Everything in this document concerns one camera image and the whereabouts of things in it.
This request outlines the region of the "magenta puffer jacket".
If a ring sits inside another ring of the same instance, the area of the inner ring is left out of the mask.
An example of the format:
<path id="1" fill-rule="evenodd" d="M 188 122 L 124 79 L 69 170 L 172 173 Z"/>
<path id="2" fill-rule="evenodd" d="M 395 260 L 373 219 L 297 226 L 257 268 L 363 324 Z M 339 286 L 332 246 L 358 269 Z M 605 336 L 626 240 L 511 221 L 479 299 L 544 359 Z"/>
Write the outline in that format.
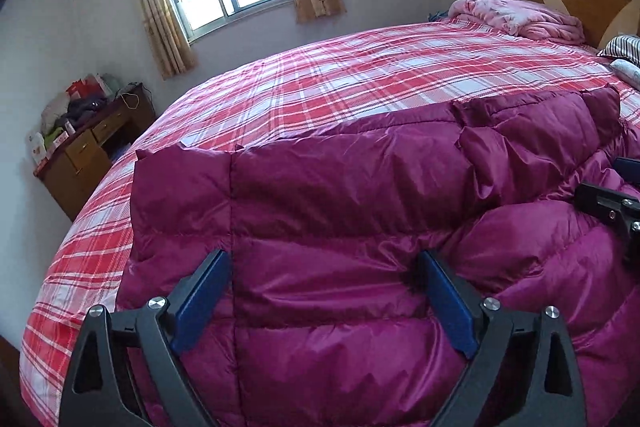
<path id="1" fill-rule="evenodd" d="M 408 285 L 435 248 L 510 308 L 560 310 L 603 426 L 639 384 L 639 277 L 572 195 L 625 191 L 612 162 L 638 154 L 611 86 L 421 106 L 232 153 L 142 152 L 116 306 L 170 293 L 223 249 L 228 293 L 182 359 L 213 418 L 423 425 L 464 365 Z"/>

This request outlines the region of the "pile of clothes on desk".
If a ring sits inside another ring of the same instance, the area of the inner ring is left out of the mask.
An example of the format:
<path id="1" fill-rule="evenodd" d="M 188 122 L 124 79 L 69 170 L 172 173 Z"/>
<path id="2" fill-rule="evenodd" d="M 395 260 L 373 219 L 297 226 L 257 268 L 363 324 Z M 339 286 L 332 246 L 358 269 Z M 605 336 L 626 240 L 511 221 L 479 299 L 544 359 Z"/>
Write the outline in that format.
<path id="1" fill-rule="evenodd" d="M 106 104 L 107 98 L 99 94 L 72 100 L 66 92 L 59 93 L 43 109 L 40 131 L 49 134 L 56 128 L 65 129 L 66 124 L 78 129 L 104 109 Z"/>

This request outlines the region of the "grey patterned pillow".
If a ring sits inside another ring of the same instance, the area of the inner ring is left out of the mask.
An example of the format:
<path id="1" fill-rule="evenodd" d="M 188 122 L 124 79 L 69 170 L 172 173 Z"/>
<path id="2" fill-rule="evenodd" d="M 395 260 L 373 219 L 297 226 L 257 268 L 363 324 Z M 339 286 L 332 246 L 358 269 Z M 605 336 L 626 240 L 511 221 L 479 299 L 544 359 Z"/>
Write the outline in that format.
<path id="1" fill-rule="evenodd" d="M 640 90 L 640 68 L 623 58 L 616 58 L 611 63 L 614 74 L 636 90 Z"/>

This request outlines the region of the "striped pillow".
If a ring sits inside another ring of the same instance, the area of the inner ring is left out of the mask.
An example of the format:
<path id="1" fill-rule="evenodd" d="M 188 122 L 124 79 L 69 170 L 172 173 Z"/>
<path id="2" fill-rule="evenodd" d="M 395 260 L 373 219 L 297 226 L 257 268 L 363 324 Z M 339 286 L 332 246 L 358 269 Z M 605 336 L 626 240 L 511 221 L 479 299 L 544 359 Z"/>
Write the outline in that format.
<path id="1" fill-rule="evenodd" d="M 599 51 L 598 55 L 608 58 L 621 58 L 622 60 L 638 64 L 640 62 L 640 37 L 634 35 L 618 35 L 612 38 L 605 47 Z"/>

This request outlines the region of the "pink folded quilt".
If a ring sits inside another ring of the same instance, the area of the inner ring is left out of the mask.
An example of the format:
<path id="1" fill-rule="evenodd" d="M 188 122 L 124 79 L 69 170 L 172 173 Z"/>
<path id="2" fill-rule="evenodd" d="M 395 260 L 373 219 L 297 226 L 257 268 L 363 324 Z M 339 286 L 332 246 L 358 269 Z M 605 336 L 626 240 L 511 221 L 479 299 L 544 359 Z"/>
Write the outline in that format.
<path id="1" fill-rule="evenodd" d="M 586 36 L 579 18 L 527 0 L 457 0 L 452 20 L 484 24 L 514 37 L 580 46 Z"/>

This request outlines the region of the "brown wooden desk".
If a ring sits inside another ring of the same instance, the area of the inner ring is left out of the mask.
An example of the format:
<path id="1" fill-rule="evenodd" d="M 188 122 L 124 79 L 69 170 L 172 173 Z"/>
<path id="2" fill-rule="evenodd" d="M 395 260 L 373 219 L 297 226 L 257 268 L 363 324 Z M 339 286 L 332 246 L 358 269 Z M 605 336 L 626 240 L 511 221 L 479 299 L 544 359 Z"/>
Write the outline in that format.
<path id="1" fill-rule="evenodd" d="M 64 139 L 34 176 L 75 220 L 115 161 L 154 121 L 151 92 L 134 83 Z"/>

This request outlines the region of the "white packet on desk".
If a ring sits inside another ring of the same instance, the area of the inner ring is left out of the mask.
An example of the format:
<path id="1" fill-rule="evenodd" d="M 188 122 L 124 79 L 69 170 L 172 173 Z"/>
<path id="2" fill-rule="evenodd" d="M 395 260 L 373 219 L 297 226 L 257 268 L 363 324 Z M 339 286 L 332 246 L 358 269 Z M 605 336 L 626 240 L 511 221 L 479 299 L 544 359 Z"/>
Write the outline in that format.
<path id="1" fill-rule="evenodd" d="M 29 132 L 27 135 L 27 145 L 36 167 L 40 166 L 49 158 L 46 140 L 39 131 Z"/>

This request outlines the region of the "red plaid bed sheet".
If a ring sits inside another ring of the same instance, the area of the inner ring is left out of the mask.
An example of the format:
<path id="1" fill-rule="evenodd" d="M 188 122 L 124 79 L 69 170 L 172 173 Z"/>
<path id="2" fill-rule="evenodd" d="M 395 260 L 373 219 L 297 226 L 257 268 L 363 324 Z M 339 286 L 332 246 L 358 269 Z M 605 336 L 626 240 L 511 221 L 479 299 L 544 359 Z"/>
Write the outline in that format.
<path id="1" fill-rule="evenodd" d="M 371 29 L 319 41 L 209 79 L 171 104 L 136 150 L 175 143 L 229 150 L 346 119 L 414 106 L 532 90 L 612 84 L 622 115 L 639 93 L 586 46 L 513 37 L 464 20 Z M 82 314 L 114 303 L 132 245 L 134 152 L 104 176 L 63 239 L 24 330 L 21 392 L 42 425 L 58 409 Z"/>

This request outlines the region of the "red bag on desk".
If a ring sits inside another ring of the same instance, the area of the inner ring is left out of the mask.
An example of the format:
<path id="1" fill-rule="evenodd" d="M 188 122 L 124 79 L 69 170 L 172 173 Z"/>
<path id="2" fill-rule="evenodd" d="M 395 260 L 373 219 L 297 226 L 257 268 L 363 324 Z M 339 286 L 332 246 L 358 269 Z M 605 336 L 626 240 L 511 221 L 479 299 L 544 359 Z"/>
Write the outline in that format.
<path id="1" fill-rule="evenodd" d="M 104 96 L 111 98 L 113 90 L 107 86 L 105 80 L 98 74 L 91 74 L 85 78 L 76 80 L 66 89 L 71 100 L 90 98 L 90 96 Z"/>

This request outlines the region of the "left beige curtain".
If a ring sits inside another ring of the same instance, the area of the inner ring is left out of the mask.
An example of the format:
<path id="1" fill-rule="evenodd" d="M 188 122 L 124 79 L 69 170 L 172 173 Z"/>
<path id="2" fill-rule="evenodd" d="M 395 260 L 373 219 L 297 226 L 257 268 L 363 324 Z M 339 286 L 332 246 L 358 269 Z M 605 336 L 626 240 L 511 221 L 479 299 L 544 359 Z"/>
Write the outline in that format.
<path id="1" fill-rule="evenodd" d="M 138 1 L 143 27 L 162 78 L 174 78 L 194 69 L 195 55 L 171 0 Z"/>

